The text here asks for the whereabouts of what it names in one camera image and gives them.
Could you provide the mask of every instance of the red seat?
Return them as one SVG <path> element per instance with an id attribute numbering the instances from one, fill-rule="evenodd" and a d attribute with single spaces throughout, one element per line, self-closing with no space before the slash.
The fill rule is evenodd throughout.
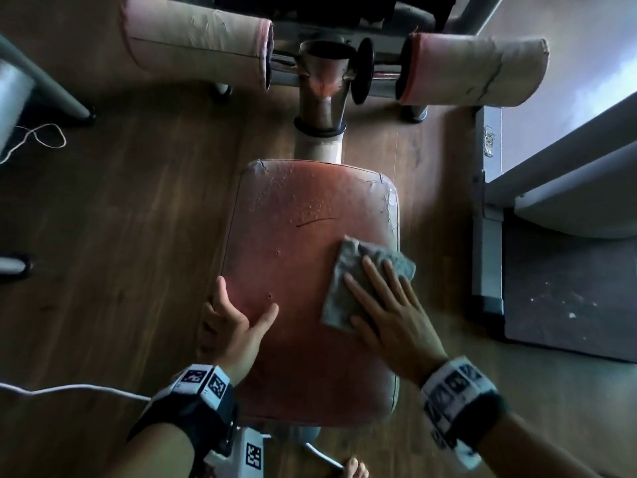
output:
<path id="1" fill-rule="evenodd" d="M 320 316 L 343 236 L 397 249 L 398 214 L 394 185 L 371 171 L 306 160 L 255 161 L 243 171 L 221 274 L 250 319 L 280 306 L 238 387 L 246 418 L 352 426 L 391 415 L 398 378 Z"/>

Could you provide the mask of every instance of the foam roller pad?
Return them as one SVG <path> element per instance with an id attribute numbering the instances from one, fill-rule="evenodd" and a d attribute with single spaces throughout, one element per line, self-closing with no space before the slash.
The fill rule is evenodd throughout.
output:
<path id="1" fill-rule="evenodd" d="M 266 90 L 272 22 L 172 0 L 126 0 L 124 41 L 144 70 Z"/>
<path id="2" fill-rule="evenodd" d="M 371 258 L 385 279 L 387 277 L 382 266 L 383 260 L 389 260 L 394 267 L 396 275 L 399 277 L 403 276 L 409 281 L 413 279 L 416 273 L 416 264 L 401 252 L 346 236 L 336 259 L 332 281 L 323 304 L 321 322 L 324 324 L 353 332 L 354 328 L 350 323 L 350 317 L 359 315 L 363 319 L 367 319 L 372 328 L 375 328 L 373 322 L 369 320 L 367 312 L 343 281 L 345 272 L 349 272 L 370 295 L 376 295 L 374 287 L 362 266 L 361 259 L 365 255 Z"/>
<path id="3" fill-rule="evenodd" d="M 402 105 L 515 107 L 544 79 L 548 45 L 539 38 L 418 33 L 407 38 L 401 58 Z"/>

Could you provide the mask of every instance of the black mat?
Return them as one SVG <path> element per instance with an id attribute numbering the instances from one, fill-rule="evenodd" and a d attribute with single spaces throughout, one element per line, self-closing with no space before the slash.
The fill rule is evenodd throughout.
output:
<path id="1" fill-rule="evenodd" d="M 505 337 L 637 362 L 637 238 L 569 236 L 507 215 Z"/>

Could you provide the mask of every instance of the person's left hand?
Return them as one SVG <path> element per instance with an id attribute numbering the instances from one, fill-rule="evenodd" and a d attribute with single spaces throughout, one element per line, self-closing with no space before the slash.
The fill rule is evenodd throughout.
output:
<path id="1" fill-rule="evenodd" d="M 250 327 L 248 317 L 230 303 L 226 280 L 217 277 L 215 308 L 206 302 L 203 312 L 197 332 L 197 360 L 220 366 L 231 384 L 237 385 L 252 368 L 261 339 L 276 319 L 278 305 L 273 303 Z"/>

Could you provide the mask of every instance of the cylindrical pad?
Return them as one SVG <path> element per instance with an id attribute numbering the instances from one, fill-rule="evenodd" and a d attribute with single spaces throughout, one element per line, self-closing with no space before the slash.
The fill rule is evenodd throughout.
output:
<path id="1" fill-rule="evenodd" d="M 401 57 L 402 105 L 514 107 L 544 79 L 548 46 L 545 39 L 418 33 L 405 40 Z"/>
<path id="2" fill-rule="evenodd" d="M 122 31 L 148 72 L 266 90 L 272 22 L 172 0 L 126 0 Z"/>

